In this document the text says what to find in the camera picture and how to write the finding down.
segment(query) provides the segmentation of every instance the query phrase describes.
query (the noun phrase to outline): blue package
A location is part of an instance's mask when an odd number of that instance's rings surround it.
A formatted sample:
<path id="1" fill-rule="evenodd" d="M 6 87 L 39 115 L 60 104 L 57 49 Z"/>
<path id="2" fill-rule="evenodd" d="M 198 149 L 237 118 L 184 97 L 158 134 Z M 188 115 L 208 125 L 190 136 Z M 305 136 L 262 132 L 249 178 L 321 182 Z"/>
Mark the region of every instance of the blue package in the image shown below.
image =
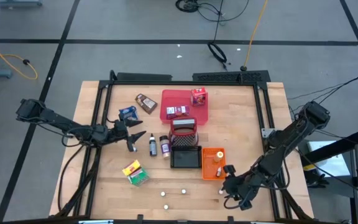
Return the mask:
<path id="1" fill-rule="evenodd" d="M 130 119 L 130 120 L 139 120 L 139 116 L 137 115 L 136 107 L 130 106 L 125 109 L 119 110 L 119 114 L 122 115 L 124 119 Z"/>

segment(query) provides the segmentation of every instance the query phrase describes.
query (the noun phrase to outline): black tray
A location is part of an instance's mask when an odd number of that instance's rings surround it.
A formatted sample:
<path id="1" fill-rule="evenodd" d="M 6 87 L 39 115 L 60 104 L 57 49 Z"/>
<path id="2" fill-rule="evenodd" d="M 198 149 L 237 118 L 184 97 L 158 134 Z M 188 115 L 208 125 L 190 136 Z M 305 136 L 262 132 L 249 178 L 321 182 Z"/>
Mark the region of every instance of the black tray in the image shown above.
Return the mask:
<path id="1" fill-rule="evenodd" d="M 201 146 L 172 146 L 171 168 L 201 168 Z"/>

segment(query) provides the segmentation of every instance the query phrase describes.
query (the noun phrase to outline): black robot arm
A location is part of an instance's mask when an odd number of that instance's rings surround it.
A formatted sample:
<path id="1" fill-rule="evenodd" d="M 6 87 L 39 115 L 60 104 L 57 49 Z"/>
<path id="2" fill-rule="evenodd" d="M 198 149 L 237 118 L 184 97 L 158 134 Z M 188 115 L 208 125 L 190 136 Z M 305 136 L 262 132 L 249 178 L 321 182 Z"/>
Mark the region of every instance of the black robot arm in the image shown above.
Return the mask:
<path id="1" fill-rule="evenodd" d="M 19 121 L 34 124 L 49 124 L 62 130 L 62 133 L 66 137 L 72 135 L 76 137 L 81 144 L 93 147 L 126 140 L 128 150 L 130 152 L 136 152 L 134 143 L 146 133 L 145 131 L 142 131 L 137 134 L 129 135 L 127 127 L 133 127 L 143 121 L 124 119 L 121 116 L 119 120 L 113 121 L 114 127 L 111 129 L 108 129 L 107 126 L 101 124 L 94 126 L 78 124 L 68 118 L 56 114 L 39 100 L 22 100 L 16 114 L 16 119 Z"/>
<path id="2" fill-rule="evenodd" d="M 316 129 L 324 128 L 330 119 L 329 111 L 312 101 L 304 105 L 295 121 L 283 131 L 273 131 L 264 139 L 265 154 L 260 156 L 246 173 L 236 176 L 233 165 L 224 166 L 225 173 L 229 174 L 223 183 L 223 190 L 228 193 L 225 207 L 246 210 L 252 207 L 251 200 L 255 198 L 261 185 L 281 190 L 294 210 L 299 206 L 286 190 L 283 183 L 277 179 L 284 159 L 297 145 Z M 233 198 L 239 201 L 238 206 L 227 207 L 226 202 Z"/>

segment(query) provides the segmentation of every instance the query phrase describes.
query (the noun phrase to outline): small bottle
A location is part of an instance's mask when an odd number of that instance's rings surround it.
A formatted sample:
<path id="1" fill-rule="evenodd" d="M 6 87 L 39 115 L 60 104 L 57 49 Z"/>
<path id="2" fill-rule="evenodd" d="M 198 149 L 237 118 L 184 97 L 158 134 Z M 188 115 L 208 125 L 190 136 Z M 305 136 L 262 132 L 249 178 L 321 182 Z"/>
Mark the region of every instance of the small bottle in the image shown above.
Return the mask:
<path id="1" fill-rule="evenodd" d="M 221 159 L 223 159 L 223 152 L 217 152 L 214 157 L 214 161 L 219 162 Z"/>
<path id="2" fill-rule="evenodd" d="M 220 177 L 222 175 L 222 168 L 219 167 L 218 170 L 216 171 L 216 177 Z"/>
<path id="3" fill-rule="evenodd" d="M 168 159 L 171 156 L 171 147 L 169 145 L 168 136 L 160 137 L 160 145 L 161 145 L 162 157 L 164 159 Z"/>
<path id="4" fill-rule="evenodd" d="M 154 138 L 153 134 L 150 136 L 149 146 L 150 146 L 150 156 L 156 156 L 157 155 L 157 144 L 155 143 L 155 138 Z"/>

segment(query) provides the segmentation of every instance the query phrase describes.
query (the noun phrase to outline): white bottle cap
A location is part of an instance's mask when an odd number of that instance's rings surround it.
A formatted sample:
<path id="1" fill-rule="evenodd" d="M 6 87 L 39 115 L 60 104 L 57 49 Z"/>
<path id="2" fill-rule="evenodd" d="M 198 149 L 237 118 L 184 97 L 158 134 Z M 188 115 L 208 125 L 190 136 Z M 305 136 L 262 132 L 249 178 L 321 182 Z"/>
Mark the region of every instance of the white bottle cap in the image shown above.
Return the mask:
<path id="1" fill-rule="evenodd" d="M 216 153 L 216 156 L 217 156 L 218 158 L 223 158 L 223 152 L 218 152 L 218 153 Z"/>

